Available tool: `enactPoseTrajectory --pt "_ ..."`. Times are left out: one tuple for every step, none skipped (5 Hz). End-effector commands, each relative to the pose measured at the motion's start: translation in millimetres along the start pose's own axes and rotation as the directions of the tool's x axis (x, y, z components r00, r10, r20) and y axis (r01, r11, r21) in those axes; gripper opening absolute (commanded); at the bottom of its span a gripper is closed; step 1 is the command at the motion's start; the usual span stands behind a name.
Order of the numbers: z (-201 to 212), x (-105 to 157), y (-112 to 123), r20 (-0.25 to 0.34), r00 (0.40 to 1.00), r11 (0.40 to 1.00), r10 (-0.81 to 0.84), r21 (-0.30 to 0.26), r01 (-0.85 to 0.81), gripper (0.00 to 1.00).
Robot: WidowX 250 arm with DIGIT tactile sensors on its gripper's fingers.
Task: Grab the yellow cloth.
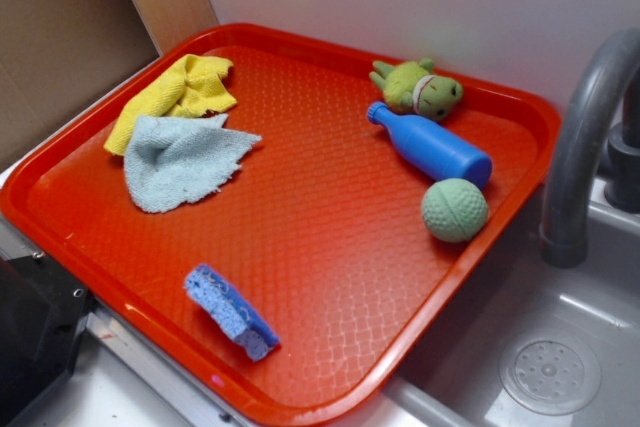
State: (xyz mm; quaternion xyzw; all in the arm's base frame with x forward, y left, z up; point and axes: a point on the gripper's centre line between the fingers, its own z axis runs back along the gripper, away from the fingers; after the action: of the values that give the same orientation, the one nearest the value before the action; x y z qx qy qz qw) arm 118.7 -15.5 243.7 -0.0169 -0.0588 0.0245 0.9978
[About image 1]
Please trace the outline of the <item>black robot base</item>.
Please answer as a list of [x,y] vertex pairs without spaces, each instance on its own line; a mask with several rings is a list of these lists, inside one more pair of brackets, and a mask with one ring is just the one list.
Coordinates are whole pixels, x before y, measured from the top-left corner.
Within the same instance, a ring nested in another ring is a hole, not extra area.
[[74,374],[92,295],[46,254],[1,261],[1,424],[16,426]]

